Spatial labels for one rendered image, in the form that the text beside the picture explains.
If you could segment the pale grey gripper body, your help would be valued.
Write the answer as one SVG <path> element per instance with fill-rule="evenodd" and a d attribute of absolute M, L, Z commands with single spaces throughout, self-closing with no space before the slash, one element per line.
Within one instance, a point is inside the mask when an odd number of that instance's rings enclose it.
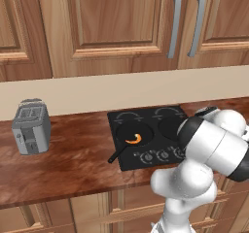
<path fill-rule="evenodd" d="M 220 109 L 216 106 L 204 107 L 196 111 L 196 117 L 212 117 L 214 114 L 218 113 Z"/>

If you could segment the orange shrimp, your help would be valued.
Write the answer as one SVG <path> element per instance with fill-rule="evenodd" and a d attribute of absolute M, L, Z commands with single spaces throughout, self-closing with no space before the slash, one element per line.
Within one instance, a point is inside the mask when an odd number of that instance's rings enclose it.
<path fill-rule="evenodd" d="M 142 141 L 142 137 L 140 134 L 134 134 L 134 137 L 135 137 L 134 140 L 125 140 L 125 142 L 131 145 L 136 145 Z"/>

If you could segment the grey hob knob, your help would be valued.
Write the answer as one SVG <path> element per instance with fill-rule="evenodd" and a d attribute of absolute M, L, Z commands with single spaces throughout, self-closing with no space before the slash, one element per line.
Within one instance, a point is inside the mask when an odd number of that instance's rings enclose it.
<path fill-rule="evenodd" d="M 157 157 L 160 161 L 167 161 L 169 154 L 165 150 L 160 150 L 157 153 Z"/>
<path fill-rule="evenodd" d="M 153 160 L 153 156 L 152 156 L 149 152 L 145 152 L 145 153 L 142 154 L 141 160 L 142 160 L 144 163 L 149 163 L 149 164 L 151 164 L 151 163 L 152 163 L 152 160 Z"/>
<path fill-rule="evenodd" d="M 180 158 L 180 159 L 184 159 L 185 158 L 185 154 L 179 148 L 175 148 L 173 150 L 173 153 L 175 154 L 175 156 L 177 158 Z"/>

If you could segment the black hob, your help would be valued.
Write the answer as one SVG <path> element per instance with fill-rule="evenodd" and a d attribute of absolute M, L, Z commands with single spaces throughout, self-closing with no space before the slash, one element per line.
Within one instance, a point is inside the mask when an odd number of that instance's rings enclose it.
<path fill-rule="evenodd" d="M 153 140 L 145 146 L 125 149 L 116 159 L 119 160 L 122 171 L 180 163 L 173 150 L 178 147 L 177 130 L 188 117 L 180 106 L 155 107 L 130 111 L 117 111 L 107 114 L 116 150 L 121 146 L 115 133 L 117 128 L 126 121 L 139 121 L 148 124 L 154 132 Z M 169 156 L 167 161 L 160 161 L 157 153 L 165 150 Z M 152 163 L 141 160 L 143 153 L 149 152 L 153 156 Z"/>

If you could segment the wooden drawer front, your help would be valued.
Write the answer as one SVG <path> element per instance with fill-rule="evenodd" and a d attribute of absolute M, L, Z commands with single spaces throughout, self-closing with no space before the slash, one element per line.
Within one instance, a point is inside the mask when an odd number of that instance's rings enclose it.
<path fill-rule="evenodd" d="M 164 202 L 148 185 L 115 190 L 111 192 L 110 215 L 116 220 L 153 216 L 163 211 Z"/>

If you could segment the grey toaster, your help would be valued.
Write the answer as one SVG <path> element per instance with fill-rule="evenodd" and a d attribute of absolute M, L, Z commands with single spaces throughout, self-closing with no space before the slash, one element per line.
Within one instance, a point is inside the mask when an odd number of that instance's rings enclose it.
<path fill-rule="evenodd" d="M 47 106 L 41 99 L 22 100 L 12 122 L 19 153 L 33 155 L 48 151 L 51 128 Z"/>

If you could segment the wooden wall cupboard door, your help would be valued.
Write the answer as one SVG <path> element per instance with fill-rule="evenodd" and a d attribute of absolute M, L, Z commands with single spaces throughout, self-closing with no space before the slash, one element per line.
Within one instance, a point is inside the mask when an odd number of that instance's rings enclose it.
<path fill-rule="evenodd" d="M 187 1 L 168 58 L 173 0 L 40 0 L 53 76 L 175 70 Z"/>
<path fill-rule="evenodd" d="M 189 57 L 199 6 L 187 2 L 178 68 L 249 65 L 249 0 L 205 0 L 195 55 Z"/>
<path fill-rule="evenodd" d="M 39 0 L 0 0 L 0 83 L 52 76 Z"/>

